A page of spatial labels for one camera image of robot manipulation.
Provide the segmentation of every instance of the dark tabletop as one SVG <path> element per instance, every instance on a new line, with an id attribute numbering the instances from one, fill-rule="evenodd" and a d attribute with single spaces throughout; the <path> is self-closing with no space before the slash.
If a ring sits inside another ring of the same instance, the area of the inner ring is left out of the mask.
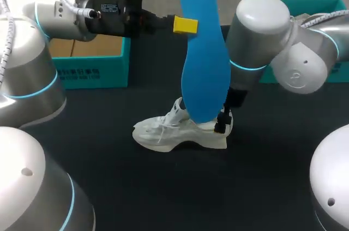
<path id="1" fill-rule="evenodd" d="M 303 96 L 259 84 L 234 111 L 226 150 L 147 150 L 133 125 L 171 109 L 185 55 L 185 37 L 144 35 L 132 42 L 128 88 L 70 90 L 59 117 L 26 130 L 89 196 L 96 231 L 315 230 L 310 161 L 349 124 L 349 85 Z"/>

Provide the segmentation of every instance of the white sneaker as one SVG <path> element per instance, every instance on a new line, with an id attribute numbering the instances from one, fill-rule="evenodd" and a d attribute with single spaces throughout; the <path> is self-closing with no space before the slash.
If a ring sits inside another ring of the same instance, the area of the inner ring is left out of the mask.
<path id="1" fill-rule="evenodd" d="M 232 130 L 233 119 L 230 125 L 226 125 L 224 134 L 216 133 L 216 120 L 195 124 L 188 112 L 180 108 L 181 101 L 182 98 L 177 99 L 166 116 L 137 123 L 133 131 L 134 140 L 143 147 L 158 152 L 169 152 L 186 141 L 196 142 L 205 148 L 227 148 L 226 137 Z"/>

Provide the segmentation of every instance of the label sticker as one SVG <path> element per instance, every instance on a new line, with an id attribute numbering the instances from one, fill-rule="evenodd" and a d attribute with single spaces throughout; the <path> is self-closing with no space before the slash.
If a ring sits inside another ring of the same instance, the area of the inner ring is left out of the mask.
<path id="1" fill-rule="evenodd" d="M 336 63 L 331 71 L 331 74 L 335 74 L 338 73 L 340 68 L 341 68 L 342 64 L 341 63 Z"/>
<path id="2" fill-rule="evenodd" d="M 59 69 L 61 80 L 99 80 L 99 69 Z"/>
<path id="3" fill-rule="evenodd" d="M 102 4 L 100 10 L 102 12 L 118 13 L 119 12 L 119 6 L 116 5 L 116 4 Z"/>

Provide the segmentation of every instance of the teal plastic crate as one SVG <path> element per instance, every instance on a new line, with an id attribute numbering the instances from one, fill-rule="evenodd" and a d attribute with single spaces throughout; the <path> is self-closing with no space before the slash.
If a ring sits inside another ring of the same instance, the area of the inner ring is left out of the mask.
<path id="1" fill-rule="evenodd" d="M 303 13 L 309 15 L 317 13 L 331 13 L 346 9 L 343 0 L 282 0 L 290 10 L 292 16 Z M 260 80 L 261 83 L 277 83 L 273 70 L 268 66 Z M 327 82 L 349 82 L 349 63 L 337 63 L 334 66 Z"/>
<path id="2" fill-rule="evenodd" d="M 65 89 L 124 88 L 128 85 L 130 39 L 123 38 L 120 56 L 53 58 Z"/>

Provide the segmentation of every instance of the shoe insole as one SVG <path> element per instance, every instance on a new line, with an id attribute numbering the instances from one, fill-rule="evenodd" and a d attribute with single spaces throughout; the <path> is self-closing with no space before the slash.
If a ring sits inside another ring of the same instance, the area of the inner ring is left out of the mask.
<path id="1" fill-rule="evenodd" d="M 180 0 L 183 17 L 198 20 L 189 35 L 182 73 L 182 96 L 196 123 L 214 119 L 222 109 L 230 85 L 230 62 L 220 28 L 216 0 Z"/>

